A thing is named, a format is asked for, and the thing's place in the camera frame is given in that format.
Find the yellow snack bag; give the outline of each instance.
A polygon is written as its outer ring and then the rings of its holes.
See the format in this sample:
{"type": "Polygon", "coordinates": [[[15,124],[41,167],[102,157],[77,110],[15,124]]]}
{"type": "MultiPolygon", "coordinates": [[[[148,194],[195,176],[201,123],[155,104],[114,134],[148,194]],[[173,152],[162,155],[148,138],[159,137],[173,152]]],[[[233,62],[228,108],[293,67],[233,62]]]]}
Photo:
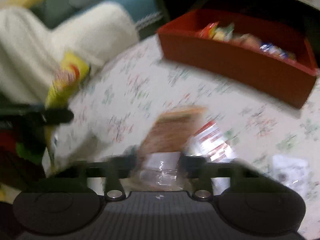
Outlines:
{"type": "Polygon", "coordinates": [[[72,52],[66,52],[60,63],[45,102],[46,108],[65,107],[70,96],[89,73],[89,65],[72,52]]]}

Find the white cloth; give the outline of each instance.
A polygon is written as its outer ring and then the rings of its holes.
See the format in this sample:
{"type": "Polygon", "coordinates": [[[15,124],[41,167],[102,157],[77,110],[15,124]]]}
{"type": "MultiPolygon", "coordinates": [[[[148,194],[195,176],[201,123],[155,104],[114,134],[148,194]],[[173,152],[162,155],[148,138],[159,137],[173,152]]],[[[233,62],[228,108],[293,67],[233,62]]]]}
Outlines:
{"type": "Polygon", "coordinates": [[[92,73],[139,41],[130,16],[104,3],[54,30],[29,10],[0,11],[0,91],[17,103],[44,102],[65,51],[92,67],[92,73]]]}

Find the red tray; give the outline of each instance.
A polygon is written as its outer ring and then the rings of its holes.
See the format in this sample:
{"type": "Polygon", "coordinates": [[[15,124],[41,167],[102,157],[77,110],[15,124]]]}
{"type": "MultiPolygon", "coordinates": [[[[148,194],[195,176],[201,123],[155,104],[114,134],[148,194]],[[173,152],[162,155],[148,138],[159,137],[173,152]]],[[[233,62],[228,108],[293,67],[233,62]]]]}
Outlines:
{"type": "Polygon", "coordinates": [[[200,9],[167,23],[157,31],[164,57],[218,73],[301,108],[316,82],[317,64],[308,40],[278,23],[238,13],[200,9]],[[264,42],[296,54],[297,62],[229,42],[196,37],[211,22],[235,24],[234,33],[251,33],[264,42]]]}

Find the black circular disc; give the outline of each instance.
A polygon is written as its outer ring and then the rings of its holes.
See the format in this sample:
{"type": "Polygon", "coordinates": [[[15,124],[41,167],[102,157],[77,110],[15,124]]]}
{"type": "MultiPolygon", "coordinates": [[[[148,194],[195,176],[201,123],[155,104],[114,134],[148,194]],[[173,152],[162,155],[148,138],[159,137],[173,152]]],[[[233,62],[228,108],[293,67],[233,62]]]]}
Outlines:
{"type": "Polygon", "coordinates": [[[70,179],[46,179],[20,193],[13,212],[27,230],[46,235],[70,233],[99,212],[98,195],[70,179]]]}
{"type": "Polygon", "coordinates": [[[297,193],[233,193],[218,200],[221,215],[234,226],[258,235],[279,235],[300,226],[306,206],[297,193]]]}

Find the gray ribbed panel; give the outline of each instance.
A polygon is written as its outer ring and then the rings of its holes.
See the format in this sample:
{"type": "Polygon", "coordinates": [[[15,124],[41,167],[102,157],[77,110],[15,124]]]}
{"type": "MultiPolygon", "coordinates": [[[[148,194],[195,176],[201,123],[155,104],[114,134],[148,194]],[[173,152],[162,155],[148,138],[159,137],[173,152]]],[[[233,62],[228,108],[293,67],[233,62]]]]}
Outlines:
{"type": "Polygon", "coordinates": [[[301,240],[295,234],[257,237],[225,224],[209,203],[193,201],[186,192],[132,192],[109,203],[86,228],[57,237],[24,233],[18,240],[301,240]]]}

